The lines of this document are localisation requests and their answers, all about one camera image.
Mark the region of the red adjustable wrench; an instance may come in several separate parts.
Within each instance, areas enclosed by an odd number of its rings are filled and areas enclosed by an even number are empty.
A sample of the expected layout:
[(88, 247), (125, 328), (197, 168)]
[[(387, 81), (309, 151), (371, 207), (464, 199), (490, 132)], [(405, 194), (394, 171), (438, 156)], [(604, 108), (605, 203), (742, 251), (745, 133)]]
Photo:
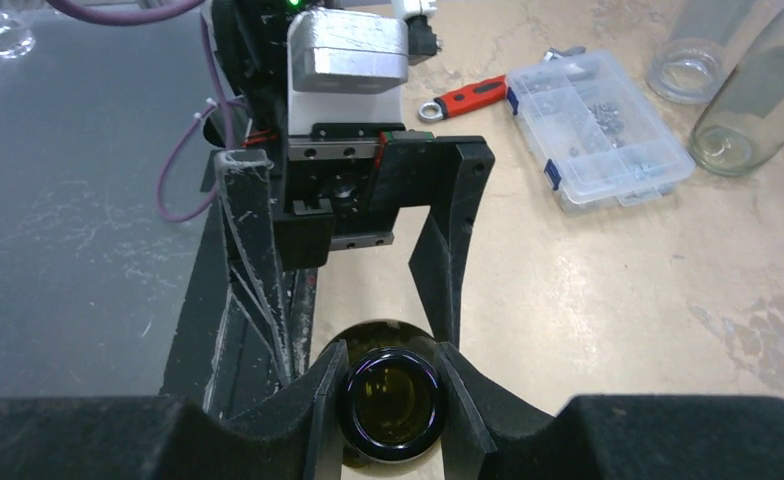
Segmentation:
[(600, 71), (598, 63), (566, 62), (569, 57), (586, 53), (583, 46), (566, 51), (550, 48), (542, 60), (531, 66), (520, 67), (507, 74), (469, 83), (423, 103), (417, 112), (424, 123), (436, 123), (506, 102), (512, 116), (517, 116), (520, 100), (512, 85), (524, 87), (529, 93), (540, 93), (562, 88), (573, 82), (590, 80)]

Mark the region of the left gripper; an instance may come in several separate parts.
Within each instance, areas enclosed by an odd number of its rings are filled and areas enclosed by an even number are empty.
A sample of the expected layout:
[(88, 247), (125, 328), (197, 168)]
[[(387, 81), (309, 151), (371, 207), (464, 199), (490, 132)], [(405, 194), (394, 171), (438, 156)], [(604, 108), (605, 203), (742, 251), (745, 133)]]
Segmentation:
[(295, 376), (283, 268), (321, 267), (331, 251), (390, 244), (398, 208), (429, 208), (409, 269), (433, 336), (458, 346), (471, 237), (495, 164), (485, 138), (433, 137), (402, 123), (317, 123), (269, 152), (273, 163), (261, 149), (223, 150), (214, 171), (228, 264), (250, 296), (280, 383)]

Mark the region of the clear plastic screw box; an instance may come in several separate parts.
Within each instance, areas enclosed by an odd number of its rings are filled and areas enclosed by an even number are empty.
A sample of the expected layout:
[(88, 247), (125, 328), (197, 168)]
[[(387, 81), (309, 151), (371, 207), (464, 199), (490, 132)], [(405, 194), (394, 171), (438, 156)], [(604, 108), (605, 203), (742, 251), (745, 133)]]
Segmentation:
[(696, 168), (607, 50), (552, 56), (509, 71), (505, 84), (509, 112), (566, 214), (660, 199)]

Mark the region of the dark bottle silver cap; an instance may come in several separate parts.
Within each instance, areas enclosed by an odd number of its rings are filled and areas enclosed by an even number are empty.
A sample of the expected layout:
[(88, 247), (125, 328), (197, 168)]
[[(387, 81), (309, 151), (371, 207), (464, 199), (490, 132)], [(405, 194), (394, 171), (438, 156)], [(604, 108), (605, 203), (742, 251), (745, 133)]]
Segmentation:
[(435, 365), (437, 341), (391, 319), (353, 325), (326, 348), (345, 342), (348, 368), (336, 387), (342, 463), (370, 476), (412, 471), (438, 451), (448, 393)]

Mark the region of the clear glass bottle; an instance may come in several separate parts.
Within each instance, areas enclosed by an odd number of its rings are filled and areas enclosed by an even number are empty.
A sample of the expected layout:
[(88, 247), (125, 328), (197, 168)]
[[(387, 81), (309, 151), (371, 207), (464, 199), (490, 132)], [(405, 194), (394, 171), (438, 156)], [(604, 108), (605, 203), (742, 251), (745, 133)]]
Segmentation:
[(754, 6), (751, 0), (686, 1), (655, 52), (647, 85), (674, 103), (709, 102), (727, 78), (728, 47)]
[(742, 176), (784, 147), (784, 9), (766, 26), (700, 116), (687, 150), (704, 169)]

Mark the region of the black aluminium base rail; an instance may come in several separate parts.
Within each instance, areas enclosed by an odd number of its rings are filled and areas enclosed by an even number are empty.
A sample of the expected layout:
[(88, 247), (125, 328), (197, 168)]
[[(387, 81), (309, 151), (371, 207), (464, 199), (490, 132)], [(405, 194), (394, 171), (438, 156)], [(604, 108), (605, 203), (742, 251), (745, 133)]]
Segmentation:
[[(214, 171), (217, 153), (210, 161), (215, 198), (206, 214), (159, 392), (187, 399), (217, 418), (231, 418), (289, 383), (278, 380), (250, 296), (228, 264), (226, 220)], [(294, 381), (310, 366), (319, 267), (283, 270)]]

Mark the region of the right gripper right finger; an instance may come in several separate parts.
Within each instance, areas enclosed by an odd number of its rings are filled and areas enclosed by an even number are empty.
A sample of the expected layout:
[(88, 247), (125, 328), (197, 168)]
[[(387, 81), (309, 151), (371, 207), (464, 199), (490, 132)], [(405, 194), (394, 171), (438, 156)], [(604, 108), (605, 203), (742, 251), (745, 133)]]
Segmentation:
[(450, 344), (435, 359), (449, 479), (784, 479), (783, 399), (579, 395), (549, 415)]

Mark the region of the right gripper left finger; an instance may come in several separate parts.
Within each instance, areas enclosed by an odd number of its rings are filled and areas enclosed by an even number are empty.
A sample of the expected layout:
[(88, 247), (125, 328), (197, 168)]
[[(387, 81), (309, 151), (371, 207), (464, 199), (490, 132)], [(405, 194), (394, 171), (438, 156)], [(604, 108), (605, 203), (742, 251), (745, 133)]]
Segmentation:
[(0, 399), (0, 479), (334, 479), (346, 347), (220, 421), (172, 396)]

